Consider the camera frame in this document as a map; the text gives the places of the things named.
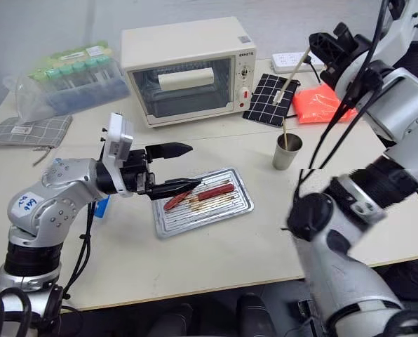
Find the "black grid mat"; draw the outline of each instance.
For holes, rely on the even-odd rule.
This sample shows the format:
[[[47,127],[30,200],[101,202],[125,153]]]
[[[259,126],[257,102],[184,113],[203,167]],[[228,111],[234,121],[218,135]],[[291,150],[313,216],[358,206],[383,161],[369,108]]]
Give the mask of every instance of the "black grid mat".
[[[282,101],[273,105],[276,92],[282,88],[286,80],[284,77],[263,74],[251,97],[250,109],[243,113],[243,118],[282,126],[282,117],[287,116],[296,88],[300,85],[299,81],[293,79],[285,90]]]

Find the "power strip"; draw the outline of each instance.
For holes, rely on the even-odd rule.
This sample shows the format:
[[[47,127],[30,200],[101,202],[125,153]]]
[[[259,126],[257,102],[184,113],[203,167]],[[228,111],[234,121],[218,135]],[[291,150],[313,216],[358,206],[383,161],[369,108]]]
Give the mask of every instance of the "power strip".
[[[304,53],[281,53],[273,54],[271,56],[271,64],[273,65],[274,72],[277,74],[282,74],[285,72],[292,72],[296,65],[299,62],[299,59],[304,55]],[[317,58],[314,54],[309,53],[309,56],[312,58],[313,67],[318,70],[323,70],[324,63]],[[301,67],[298,70],[299,72],[311,72],[312,68],[310,65],[305,63],[301,64]]]

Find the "toaster oven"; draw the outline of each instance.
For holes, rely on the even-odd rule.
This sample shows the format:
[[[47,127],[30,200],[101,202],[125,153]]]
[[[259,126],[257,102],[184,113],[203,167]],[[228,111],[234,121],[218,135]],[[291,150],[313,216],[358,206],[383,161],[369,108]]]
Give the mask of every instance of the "toaster oven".
[[[256,47],[234,18],[122,31],[121,66],[149,127],[245,111]]]

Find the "oven knob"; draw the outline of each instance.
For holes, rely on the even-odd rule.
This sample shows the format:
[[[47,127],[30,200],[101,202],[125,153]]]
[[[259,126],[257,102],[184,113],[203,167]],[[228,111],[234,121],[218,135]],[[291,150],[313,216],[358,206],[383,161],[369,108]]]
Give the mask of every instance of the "oven knob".
[[[246,88],[245,86],[243,88],[240,88],[240,90],[238,91],[238,101],[245,102],[249,100],[251,100],[250,89]]]

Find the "gray wall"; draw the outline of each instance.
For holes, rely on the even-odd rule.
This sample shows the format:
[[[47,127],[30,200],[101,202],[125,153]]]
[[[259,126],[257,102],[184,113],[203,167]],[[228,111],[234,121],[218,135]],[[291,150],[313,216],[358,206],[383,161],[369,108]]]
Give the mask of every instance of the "gray wall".
[[[344,21],[371,36],[380,0],[0,0],[0,103],[5,76],[36,59],[106,39],[119,50],[122,29],[236,16],[258,47],[259,58],[303,51],[312,32]]]

